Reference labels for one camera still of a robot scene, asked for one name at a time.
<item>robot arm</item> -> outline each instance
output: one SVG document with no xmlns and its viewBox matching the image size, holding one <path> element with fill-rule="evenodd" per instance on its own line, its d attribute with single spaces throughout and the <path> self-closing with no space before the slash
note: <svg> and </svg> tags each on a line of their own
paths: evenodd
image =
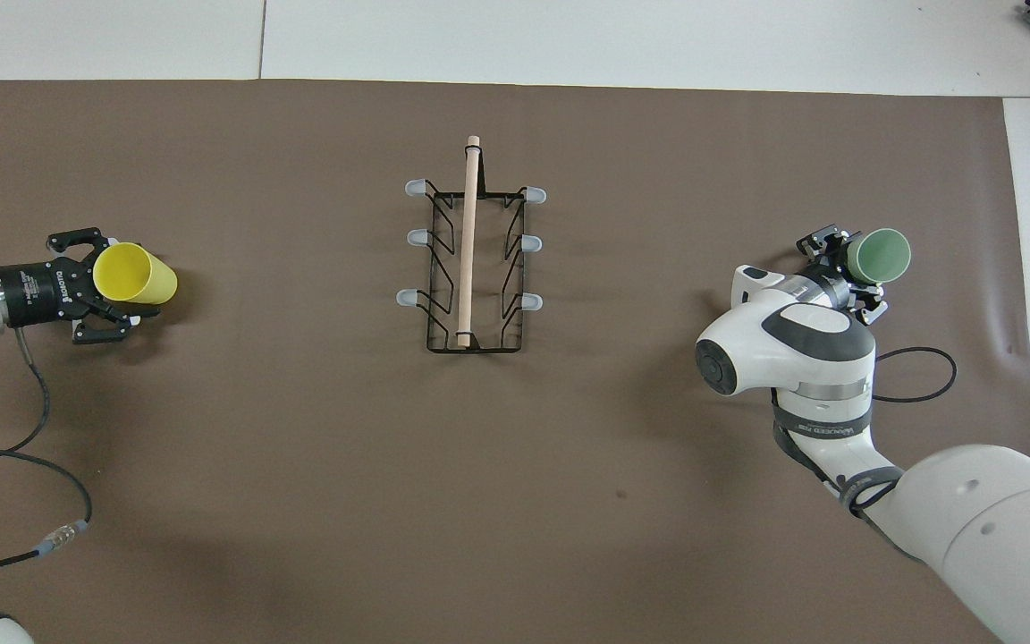
<svg viewBox="0 0 1030 644">
<path fill-rule="evenodd" d="M 774 435 L 789 456 L 931 567 L 1001 640 L 1030 643 L 1030 457 L 961 445 L 902 472 L 871 443 L 866 326 L 886 308 L 880 282 L 911 257 L 903 236 L 878 233 L 829 227 L 802 238 L 810 265 L 798 274 L 736 269 L 732 308 L 699 335 L 698 370 L 723 396 L 771 389 Z"/>
</svg>

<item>wooden handle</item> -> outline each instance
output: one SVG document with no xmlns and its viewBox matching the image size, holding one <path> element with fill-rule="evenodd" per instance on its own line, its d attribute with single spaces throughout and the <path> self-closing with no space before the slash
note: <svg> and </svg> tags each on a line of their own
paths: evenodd
<svg viewBox="0 0 1030 644">
<path fill-rule="evenodd" d="M 458 334 L 471 333 L 471 265 L 475 264 L 475 201 L 479 190 L 479 137 L 467 138 L 467 170 L 464 176 L 464 237 L 458 258 Z M 456 335 L 458 346 L 471 346 L 471 336 Z"/>
</svg>

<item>brown mat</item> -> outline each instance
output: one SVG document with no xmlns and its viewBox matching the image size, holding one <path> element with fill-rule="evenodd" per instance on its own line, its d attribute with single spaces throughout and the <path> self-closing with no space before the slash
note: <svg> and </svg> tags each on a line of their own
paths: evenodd
<svg viewBox="0 0 1030 644">
<path fill-rule="evenodd" d="M 530 183 L 546 307 L 514 355 L 434 355 L 404 195 Z M 826 224 L 902 229 L 882 350 L 960 363 L 880 404 L 898 465 L 1030 455 L 1030 355 L 1000 101 L 323 81 L 0 82 L 0 265 L 83 226 L 172 264 L 118 346 L 31 331 L 34 444 L 97 501 L 68 551 L 0 573 L 38 641 L 994 641 L 926 567 L 723 400 L 694 339 L 742 262 L 796 269 Z M 0 444 L 39 399 L 0 337 Z M 932 355 L 879 393 L 935 388 Z M 0 464 L 0 555 L 80 512 Z"/>
</svg>

